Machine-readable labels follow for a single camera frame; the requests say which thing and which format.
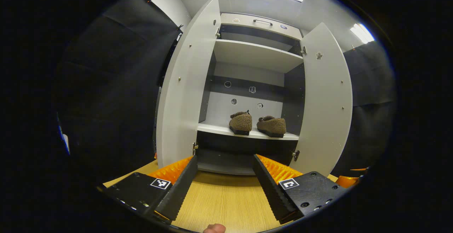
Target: black curtain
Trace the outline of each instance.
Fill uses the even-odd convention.
[[[345,52],[352,84],[352,119],[343,153],[332,175],[358,177],[351,169],[373,165],[383,154],[396,109],[395,76],[376,41]]]
[[[66,49],[53,98],[71,156],[102,183],[154,160],[161,71],[180,31],[149,0],[120,0]]]

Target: drawer handle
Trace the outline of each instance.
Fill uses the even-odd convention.
[[[260,21],[260,22],[264,22],[264,23],[269,23],[269,24],[270,24],[270,26],[272,26],[272,25],[273,25],[272,23],[270,23],[270,22],[267,22],[267,21],[264,21],[264,20],[257,20],[257,19],[253,20],[253,22],[254,22],[254,23],[255,23],[256,21]]]

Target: black slipper sole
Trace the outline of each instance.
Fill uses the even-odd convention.
[[[230,130],[233,131],[235,135],[244,135],[248,136],[250,131],[244,131],[244,130],[235,130],[233,127],[230,126]]]
[[[258,131],[261,132],[261,133],[265,133],[266,135],[268,135],[270,137],[283,137],[283,135],[284,135],[283,133],[271,133],[271,132],[269,132],[267,130],[258,129]]]

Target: open cabinet door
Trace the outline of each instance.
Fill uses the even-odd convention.
[[[305,174],[328,176],[340,158],[352,116],[348,66],[336,39],[324,23],[301,39],[305,67],[305,108],[296,152],[289,166]]]
[[[159,168],[192,155],[207,69],[220,23],[218,0],[208,0],[187,26],[170,59],[157,111]]]

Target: sticker on cabinet door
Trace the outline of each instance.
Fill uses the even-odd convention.
[[[321,52],[317,52],[316,53],[316,59],[320,60],[321,58],[322,58],[322,53]]]

